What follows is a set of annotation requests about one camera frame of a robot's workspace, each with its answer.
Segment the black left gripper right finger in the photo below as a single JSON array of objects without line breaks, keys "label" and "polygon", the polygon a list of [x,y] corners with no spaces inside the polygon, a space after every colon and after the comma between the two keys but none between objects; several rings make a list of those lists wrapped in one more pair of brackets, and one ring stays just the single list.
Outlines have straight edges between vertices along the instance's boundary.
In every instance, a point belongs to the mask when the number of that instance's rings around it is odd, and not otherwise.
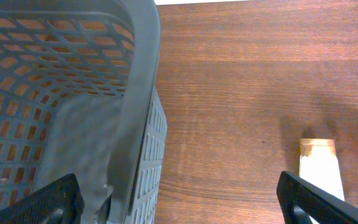
[{"label": "black left gripper right finger", "polygon": [[312,220],[358,224],[358,208],[289,171],[280,174],[277,197],[286,224],[311,223]]}]

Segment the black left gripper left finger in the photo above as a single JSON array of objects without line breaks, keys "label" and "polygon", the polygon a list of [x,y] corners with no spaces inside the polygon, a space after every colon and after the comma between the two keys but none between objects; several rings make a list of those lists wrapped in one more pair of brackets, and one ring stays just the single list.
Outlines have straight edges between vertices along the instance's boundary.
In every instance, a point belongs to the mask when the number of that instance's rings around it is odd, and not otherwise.
[{"label": "black left gripper left finger", "polygon": [[0,211],[4,223],[80,223],[85,202],[75,174],[67,174]]}]

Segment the white tube with cork cap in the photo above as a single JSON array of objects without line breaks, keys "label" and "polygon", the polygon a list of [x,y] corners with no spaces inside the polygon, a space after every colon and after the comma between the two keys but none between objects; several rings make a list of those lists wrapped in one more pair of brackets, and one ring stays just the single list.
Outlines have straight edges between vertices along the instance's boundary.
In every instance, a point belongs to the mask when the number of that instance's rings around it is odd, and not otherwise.
[{"label": "white tube with cork cap", "polygon": [[333,139],[300,139],[299,176],[323,191],[345,201]]}]

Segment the grey plastic basket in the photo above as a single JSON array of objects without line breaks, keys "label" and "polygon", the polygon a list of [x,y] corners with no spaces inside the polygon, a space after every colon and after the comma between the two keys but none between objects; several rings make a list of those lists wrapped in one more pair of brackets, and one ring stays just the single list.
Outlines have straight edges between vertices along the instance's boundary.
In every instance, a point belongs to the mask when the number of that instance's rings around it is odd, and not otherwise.
[{"label": "grey plastic basket", "polygon": [[80,223],[153,223],[159,54],[153,0],[0,0],[0,211],[75,174]]}]

